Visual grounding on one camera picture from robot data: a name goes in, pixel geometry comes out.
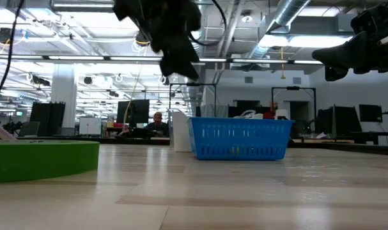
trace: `white pillar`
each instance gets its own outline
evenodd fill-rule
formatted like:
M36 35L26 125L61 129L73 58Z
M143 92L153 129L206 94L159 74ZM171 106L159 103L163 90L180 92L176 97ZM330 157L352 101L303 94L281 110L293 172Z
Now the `white pillar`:
M55 64L52 80L51 102L64 102L65 116L62 127L74 128L76 116L77 77L74 65Z

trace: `man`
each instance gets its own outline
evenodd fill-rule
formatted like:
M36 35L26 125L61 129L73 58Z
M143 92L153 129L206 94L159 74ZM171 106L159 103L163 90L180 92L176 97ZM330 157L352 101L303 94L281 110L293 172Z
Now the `man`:
M270 111L263 114L263 119L275 119L276 110L279 107L277 102L270 102Z
M154 114L154 122L148 124L145 128L151 131L156 131L159 135L163 135L163 136L168 135L168 125L162 122L161 112L156 112Z

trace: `green tape roll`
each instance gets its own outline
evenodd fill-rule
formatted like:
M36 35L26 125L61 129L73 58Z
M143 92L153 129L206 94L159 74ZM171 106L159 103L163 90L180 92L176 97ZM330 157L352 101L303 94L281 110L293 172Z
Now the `green tape roll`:
M98 166L92 141L0 141L0 182L84 173Z

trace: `red object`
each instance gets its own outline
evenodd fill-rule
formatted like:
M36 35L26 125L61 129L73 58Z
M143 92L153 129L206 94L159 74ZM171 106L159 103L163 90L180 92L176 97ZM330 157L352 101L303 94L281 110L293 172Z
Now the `red object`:
M263 119L275 119L275 112L269 111L263 114Z

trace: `basket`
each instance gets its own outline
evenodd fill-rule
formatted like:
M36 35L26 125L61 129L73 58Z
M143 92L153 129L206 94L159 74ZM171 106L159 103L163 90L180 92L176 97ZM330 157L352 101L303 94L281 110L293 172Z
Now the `basket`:
M198 160L280 160L293 121L189 118L191 149Z

